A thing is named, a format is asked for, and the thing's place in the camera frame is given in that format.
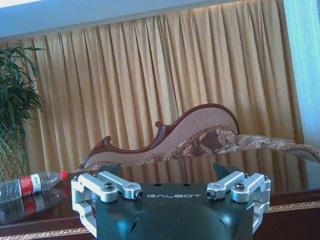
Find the red bottle cap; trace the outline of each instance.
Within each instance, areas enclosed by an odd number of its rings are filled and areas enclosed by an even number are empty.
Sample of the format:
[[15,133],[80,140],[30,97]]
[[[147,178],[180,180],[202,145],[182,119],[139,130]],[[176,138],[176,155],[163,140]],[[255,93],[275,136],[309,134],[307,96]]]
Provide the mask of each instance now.
[[66,180],[68,178],[68,174],[66,171],[60,172],[60,179],[61,181]]

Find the wall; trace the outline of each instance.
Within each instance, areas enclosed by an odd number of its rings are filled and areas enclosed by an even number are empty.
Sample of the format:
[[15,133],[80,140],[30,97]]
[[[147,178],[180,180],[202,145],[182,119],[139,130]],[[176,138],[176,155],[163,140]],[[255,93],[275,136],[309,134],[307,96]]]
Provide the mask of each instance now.
[[238,0],[43,0],[0,8],[0,42]]

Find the bottle label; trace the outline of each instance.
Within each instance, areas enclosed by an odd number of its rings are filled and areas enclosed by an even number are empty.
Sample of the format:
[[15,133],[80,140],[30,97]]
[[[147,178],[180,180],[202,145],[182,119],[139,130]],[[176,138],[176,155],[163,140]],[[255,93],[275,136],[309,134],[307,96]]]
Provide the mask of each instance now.
[[22,196],[28,196],[35,192],[41,191],[41,182],[39,174],[33,174],[31,176],[22,177],[19,180]]

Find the sofa backrest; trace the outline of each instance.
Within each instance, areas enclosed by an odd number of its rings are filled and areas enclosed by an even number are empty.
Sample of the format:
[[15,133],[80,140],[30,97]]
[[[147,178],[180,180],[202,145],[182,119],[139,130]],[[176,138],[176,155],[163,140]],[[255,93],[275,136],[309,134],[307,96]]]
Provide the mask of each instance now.
[[133,165],[152,159],[162,160],[168,153],[191,135],[210,126],[223,125],[240,134],[239,124],[233,113],[219,104],[203,104],[191,108],[173,124],[164,125],[157,121],[157,135],[152,143],[137,150],[124,150],[112,146],[111,137],[102,139],[88,154],[80,168],[99,163],[121,163]]

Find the upholstered cushion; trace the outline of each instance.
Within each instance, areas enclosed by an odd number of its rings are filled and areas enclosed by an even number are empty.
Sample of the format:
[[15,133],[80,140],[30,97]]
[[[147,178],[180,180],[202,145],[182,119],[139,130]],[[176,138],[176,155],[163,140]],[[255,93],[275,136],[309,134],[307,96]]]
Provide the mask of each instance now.
[[295,144],[293,141],[282,138],[271,138],[256,135],[238,135],[236,146],[240,149],[271,148],[288,153],[296,157],[304,158],[320,163],[320,151],[312,146]]
[[237,142],[237,134],[227,126],[210,126],[193,134],[170,152],[163,160],[179,156],[201,156],[216,154],[225,144]]

